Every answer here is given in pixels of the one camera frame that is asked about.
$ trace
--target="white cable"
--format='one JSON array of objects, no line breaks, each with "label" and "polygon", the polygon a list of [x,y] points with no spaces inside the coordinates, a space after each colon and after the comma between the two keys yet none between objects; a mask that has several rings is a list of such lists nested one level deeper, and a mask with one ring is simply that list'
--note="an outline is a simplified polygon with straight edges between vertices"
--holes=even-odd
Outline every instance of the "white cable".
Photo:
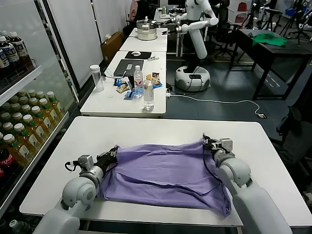
[{"label": "white cable", "polygon": [[256,105],[258,108],[255,110],[255,114],[256,115],[259,115],[259,113],[257,113],[257,111],[260,109],[260,106],[253,102],[253,101],[250,101],[250,100],[242,100],[242,101],[236,101],[236,102],[231,102],[231,101],[215,101],[215,100],[200,100],[200,99],[196,99],[196,98],[193,98],[193,97],[189,97],[189,96],[185,96],[185,95],[170,95],[170,97],[184,97],[184,98],[190,98],[190,99],[193,99],[195,101],[210,101],[210,102],[217,102],[217,103],[225,103],[225,104],[239,104],[239,103],[242,103],[242,102],[251,102],[253,103],[254,105]]}]

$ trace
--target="laptop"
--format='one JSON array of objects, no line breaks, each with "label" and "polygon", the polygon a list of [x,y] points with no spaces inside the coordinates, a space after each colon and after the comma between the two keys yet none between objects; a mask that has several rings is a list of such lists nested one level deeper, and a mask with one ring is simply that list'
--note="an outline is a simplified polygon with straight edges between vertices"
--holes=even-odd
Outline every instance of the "laptop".
[{"label": "laptop", "polygon": [[114,71],[114,77],[128,77],[132,76],[136,70],[136,66],[139,65],[142,71],[144,60],[140,59],[122,59],[120,60],[116,70]]}]

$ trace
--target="green cloth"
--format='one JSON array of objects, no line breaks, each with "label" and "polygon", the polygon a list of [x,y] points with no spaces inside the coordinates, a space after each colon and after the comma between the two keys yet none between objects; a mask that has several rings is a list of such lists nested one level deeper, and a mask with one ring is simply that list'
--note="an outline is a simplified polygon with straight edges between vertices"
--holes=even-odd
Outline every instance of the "green cloth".
[{"label": "green cloth", "polygon": [[270,45],[284,46],[288,40],[286,38],[277,37],[274,33],[261,33],[256,36],[252,36],[253,46],[257,43],[266,43]]}]

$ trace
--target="white robot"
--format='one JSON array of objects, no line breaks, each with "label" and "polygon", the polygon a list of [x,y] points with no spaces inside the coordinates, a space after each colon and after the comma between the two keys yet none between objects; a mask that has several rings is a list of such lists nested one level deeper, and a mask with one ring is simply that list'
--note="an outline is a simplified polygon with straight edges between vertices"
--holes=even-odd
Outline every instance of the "white robot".
[{"label": "white robot", "polygon": [[[233,142],[229,138],[211,139],[203,134],[203,153],[209,150],[219,168],[218,180],[229,189],[234,207],[248,233],[291,234],[292,231],[270,195],[251,176],[249,166],[235,157]],[[117,147],[97,157],[83,155],[68,165],[81,168],[80,177],[70,180],[62,200],[41,220],[34,234],[77,234],[79,219],[96,197],[105,172],[114,165]]]},{"label": "white robot", "polygon": [[[204,59],[207,56],[207,50],[200,30],[217,25],[219,19],[215,16],[208,0],[186,0],[185,7],[186,13],[182,16],[176,16],[170,22],[188,20],[192,23],[178,26],[178,28],[168,33],[189,33],[198,58]],[[202,12],[211,18],[205,21],[199,21]],[[210,74],[205,68],[200,66],[179,67],[175,72],[175,86],[181,90],[190,92],[203,91],[210,86]]]}]

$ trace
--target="mouse pad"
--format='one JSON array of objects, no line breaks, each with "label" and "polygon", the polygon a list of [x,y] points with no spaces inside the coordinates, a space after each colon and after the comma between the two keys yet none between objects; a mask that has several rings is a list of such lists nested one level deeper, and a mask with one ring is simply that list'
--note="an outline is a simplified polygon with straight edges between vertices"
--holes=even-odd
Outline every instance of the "mouse pad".
[{"label": "mouse pad", "polygon": [[148,58],[150,58],[151,55],[152,55],[152,52],[141,52],[141,51],[140,51],[141,55],[139,55],[139,56],[133,56],[133,55],[131,54],[132,52],[133,52],[133,51],[129,51],[129,52],[127,53],[125,59],[148,59]]}]

